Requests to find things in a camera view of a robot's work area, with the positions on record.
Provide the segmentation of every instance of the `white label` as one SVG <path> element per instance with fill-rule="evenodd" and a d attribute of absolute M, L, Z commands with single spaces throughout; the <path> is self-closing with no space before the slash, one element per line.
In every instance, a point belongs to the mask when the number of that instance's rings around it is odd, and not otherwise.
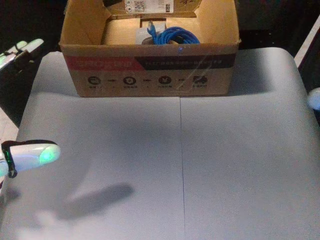
<path fill-rule="evenodd" d="M 172 14 L 174 0 L 126 0 L 127 14 Z"/>

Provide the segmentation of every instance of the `qr code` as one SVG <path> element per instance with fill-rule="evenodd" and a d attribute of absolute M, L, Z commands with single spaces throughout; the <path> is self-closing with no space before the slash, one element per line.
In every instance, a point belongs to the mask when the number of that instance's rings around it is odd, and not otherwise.
<path fill-rule="evenodd" d="M 146 9 L 145 1 L 134 1 L 134 11 L 136 13 L 144 13 Z"/>

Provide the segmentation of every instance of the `open cardboard box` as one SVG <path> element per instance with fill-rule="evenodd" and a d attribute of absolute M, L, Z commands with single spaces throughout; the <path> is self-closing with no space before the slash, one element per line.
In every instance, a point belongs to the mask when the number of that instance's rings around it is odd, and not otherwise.
<path fill-rule="evenodd" d="M 77 93 L 82 97 L 227 94 L 240 42 L 235 3 L 202 0 L 193 8 L 194 17 L 158 13 L 115 19 L 102 0 L 70 0 L 60 46 Z M 150 19 L 191 31 L 201 44 L 136 45 L 136 30 Z"/>

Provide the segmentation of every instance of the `gray tabletop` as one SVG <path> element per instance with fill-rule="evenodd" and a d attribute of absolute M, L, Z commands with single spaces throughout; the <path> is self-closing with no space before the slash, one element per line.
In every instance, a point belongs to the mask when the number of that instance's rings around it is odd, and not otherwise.
<path fill-rule="evenodd" d="M 6 179 L 1 240 L 318 240 L 319 127 L 293 58 L 240 51 L 229 96 L 80 98 L 43 58 L 18 140 L 59 161 Z"/>

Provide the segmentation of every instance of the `green light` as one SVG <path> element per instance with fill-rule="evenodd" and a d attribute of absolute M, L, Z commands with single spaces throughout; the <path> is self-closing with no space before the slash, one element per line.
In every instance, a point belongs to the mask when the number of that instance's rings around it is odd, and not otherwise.
<path fill-rule="evenodd" d="M 59 153 L 52 147 L 47 147 L 43 150 L 39 157 L 39 161 L 41 165 L 51 163 L 59 157 Z"/>

